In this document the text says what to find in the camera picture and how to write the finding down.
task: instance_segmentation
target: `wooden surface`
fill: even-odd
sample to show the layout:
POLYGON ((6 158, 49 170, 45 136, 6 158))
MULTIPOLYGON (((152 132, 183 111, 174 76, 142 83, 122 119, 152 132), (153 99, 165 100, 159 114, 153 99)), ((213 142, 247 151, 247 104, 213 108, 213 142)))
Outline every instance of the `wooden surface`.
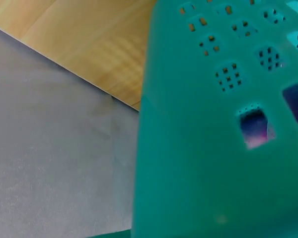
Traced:
POLYGON ((0 0, 0 30, 138 109, 154 2, 0 0))

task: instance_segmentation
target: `teal plastic basket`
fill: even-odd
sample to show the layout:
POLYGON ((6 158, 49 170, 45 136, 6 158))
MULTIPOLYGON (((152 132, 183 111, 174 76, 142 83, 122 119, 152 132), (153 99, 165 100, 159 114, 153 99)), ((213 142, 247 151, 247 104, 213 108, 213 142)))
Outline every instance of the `teal plastic basket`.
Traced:
POLYGON ((298 238, 298 1, 159 0, 134 238, 298 238))

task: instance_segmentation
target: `gray fabric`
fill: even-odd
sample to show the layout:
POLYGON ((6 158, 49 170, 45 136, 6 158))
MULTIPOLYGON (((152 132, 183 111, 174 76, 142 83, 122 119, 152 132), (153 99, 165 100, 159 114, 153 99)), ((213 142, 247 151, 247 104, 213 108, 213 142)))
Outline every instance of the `gray fabric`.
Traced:
POLYGON ((0 32, 0 238, 129 229, 138 113, 0 32))

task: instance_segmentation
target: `wooden table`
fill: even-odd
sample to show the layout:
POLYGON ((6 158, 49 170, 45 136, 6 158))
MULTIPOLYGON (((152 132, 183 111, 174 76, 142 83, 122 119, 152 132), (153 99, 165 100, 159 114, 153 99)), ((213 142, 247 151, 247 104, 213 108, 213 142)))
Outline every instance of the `wooden table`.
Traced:
POLYGON ((0 30, 139 109, 155 0, 0 0, 0 30))

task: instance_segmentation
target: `wood grain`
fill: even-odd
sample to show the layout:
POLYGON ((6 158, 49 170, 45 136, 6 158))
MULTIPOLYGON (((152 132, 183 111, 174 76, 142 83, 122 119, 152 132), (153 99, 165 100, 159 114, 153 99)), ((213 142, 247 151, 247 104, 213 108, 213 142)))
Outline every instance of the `wood grain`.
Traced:
POLYGON ((0 30, 139 109, 155 0, 0 0, 0 30))

